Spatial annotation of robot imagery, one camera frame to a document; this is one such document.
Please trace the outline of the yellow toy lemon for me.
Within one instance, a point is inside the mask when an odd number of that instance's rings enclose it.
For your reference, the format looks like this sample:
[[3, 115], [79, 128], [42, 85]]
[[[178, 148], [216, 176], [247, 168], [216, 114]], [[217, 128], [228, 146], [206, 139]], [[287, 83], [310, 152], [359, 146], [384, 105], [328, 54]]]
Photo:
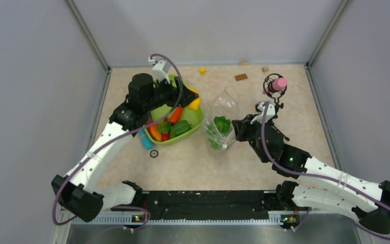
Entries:
[[198, 94], [198, 91], [192, 87], [189, 87], [188, 89], [198, 95], [198, 97], [194, 99], [189, 105], [187, 105], [186, 108], [193, 111], [198, 110], [201, 105], [201, 98]]

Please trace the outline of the green toy lettuce leaf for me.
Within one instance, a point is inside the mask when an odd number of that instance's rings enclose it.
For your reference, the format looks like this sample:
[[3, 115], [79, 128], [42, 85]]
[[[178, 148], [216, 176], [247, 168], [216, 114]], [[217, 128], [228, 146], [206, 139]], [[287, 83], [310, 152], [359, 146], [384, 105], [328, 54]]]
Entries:
[[231, 121], [229, 119], [227, 119], [225, 116], [216, 116], [213, 121], [218, 132], [221, 134], [228, 133], [231, 126]]

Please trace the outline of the clear zip top bag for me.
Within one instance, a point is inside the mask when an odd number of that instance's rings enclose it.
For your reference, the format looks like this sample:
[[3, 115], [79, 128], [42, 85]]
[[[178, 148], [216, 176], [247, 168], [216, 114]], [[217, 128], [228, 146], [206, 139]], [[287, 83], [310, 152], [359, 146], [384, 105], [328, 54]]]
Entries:
[[238, 116], [238, 102], [226, 88], [215, 97], [204, 116], [203, 133], [213, 151], [226, 151], [234, 144], [232, 120]]

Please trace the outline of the orange toy carrot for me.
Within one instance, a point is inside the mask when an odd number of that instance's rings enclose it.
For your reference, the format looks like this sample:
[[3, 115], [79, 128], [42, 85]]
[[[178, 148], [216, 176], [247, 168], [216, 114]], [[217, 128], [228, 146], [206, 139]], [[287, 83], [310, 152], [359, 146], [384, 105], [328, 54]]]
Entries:
[[181, 115], [184, 111], [184, 108], [183, 107], [177, 107], [174, 109], [169, 121], [171, 124], [175, 125], [176, 123], [178, 123], [178, 121], [180, 120], [181, 118]]

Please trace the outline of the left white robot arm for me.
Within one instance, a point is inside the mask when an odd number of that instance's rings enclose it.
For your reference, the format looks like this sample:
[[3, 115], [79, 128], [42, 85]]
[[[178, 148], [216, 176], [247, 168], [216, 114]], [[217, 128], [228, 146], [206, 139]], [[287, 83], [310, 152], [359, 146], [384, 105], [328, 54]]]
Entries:
[[134, 75], [123, 103], [114, 109], [97, 141], [65, 176], [53, 178], [54, 224], [60, 225], [56, 218], [59, 205], [85, 222], [117, 205], [125, 205], [130, 210], [140, 208], [143, 197], [135, 183], [123, 181], [113, 187], [98, 188], [98, 182], [123, 146], [139, 131], [149, 127], [151, 111], [164, 105], [170, 112], [177, 107], [197, 110], [200, 103], [199, 94], [187, 87], [180, 77], [169, 81], [154, 79], [147, 73]]

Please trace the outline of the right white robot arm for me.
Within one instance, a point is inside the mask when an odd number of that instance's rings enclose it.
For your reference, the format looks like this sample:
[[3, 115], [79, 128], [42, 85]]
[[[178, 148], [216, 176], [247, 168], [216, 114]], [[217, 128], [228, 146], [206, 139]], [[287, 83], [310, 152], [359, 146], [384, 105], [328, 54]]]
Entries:
[[236, 140], [247, 141], [260, 161], [272, 163], [272, 170], [284, 177], [277, 188], [277, 202], [283, 209], [297, 207], [333, 211], [358, 222], [376, 234], [390, 234], [390, 181], [362, 180], [321, 162], [315, 156], [285, 143], [284, 135], [261, 115], [249, 114], [233, 120]]

